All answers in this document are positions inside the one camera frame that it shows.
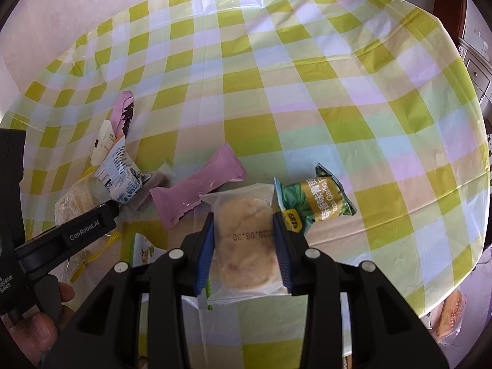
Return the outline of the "person left hand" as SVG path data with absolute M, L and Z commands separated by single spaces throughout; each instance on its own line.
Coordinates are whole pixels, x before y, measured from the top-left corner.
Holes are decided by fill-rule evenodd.
M 74 296 L 74 289 L 67 283 L 58 283 L 61 301 L 70 302 Z M 60 316 L 60 330 L 64 328 L 72 319 L 74 311 L 62 305 L 62 314 Z M 2 316 L 2 321 L 9 330 L 13 340 L 22 350 L 27 359 L 37 366 L 41 361 L 42 355 L 53 347 L 58 337 L 58 330 L 52 319 L 43 312 L 35 312 L 29 317 L 25 317 L 16 325 L 7 315 Z

